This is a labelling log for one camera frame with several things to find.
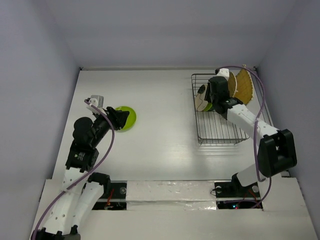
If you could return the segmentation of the green plastic plate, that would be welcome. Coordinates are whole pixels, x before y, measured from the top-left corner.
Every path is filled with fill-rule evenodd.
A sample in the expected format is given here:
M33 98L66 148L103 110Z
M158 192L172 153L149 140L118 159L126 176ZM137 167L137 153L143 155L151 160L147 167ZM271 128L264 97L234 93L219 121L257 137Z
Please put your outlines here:
M136 123L137 114L135 110L129 106L119 106L116 108L117 111L129 112L129 115L126 119L124 127L120 130L117 130L120 133L129 131Z

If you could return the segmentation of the rounded bamboo woven tray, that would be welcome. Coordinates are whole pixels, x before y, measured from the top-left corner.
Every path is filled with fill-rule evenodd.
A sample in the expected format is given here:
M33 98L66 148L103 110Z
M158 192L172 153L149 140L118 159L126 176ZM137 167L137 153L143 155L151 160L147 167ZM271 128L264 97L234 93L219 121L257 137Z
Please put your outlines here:
M229 95L230 97L234 97L236 92L237 92L237 78L236 76L233 74L233 72L229 72L229 78L227 80L228 83L228 91L229 91Z

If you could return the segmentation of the beige plate with black pattern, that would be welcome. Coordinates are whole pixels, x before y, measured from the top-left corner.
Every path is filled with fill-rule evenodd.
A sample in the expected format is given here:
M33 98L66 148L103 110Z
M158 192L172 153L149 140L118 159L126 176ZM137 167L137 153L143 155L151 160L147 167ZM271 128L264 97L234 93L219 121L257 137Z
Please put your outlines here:
M208 105L208 102L205 100L207 87L207 83L202 84L196 93L194 105L198 112L202 112Z

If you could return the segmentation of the square bamboo woven tray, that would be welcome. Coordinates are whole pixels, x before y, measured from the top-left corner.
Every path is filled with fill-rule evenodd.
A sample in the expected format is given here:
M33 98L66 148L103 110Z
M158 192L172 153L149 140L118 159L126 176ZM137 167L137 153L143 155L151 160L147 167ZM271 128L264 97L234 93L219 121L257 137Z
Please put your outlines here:
M244 105L248 105L254 98L254 85L251 74L244 68L235 77L237 88L234 97L239 99Z

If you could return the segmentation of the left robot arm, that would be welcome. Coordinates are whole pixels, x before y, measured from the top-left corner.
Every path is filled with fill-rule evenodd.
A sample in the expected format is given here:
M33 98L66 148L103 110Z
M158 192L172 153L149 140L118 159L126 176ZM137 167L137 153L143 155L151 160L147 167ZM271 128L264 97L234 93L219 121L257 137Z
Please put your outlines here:
M81 239L81 228L97 200L112 194L110 176L96 172L100 165L97 146L108 131L121 130L130 113L92 104L89 107L95 120L81 117L75 121L62 189L36 224L33 240Z

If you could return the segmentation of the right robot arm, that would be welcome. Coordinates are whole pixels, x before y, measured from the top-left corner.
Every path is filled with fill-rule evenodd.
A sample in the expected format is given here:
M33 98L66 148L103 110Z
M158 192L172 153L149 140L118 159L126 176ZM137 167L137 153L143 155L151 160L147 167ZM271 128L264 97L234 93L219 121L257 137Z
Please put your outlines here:
M219 115L253 139L254 164L232 176L230 190L235 196L242 196L255 182L262 182L297 165L293 133L269 125L239 99L230 97L225 77L214 76L208 80L206 98L211 100Z

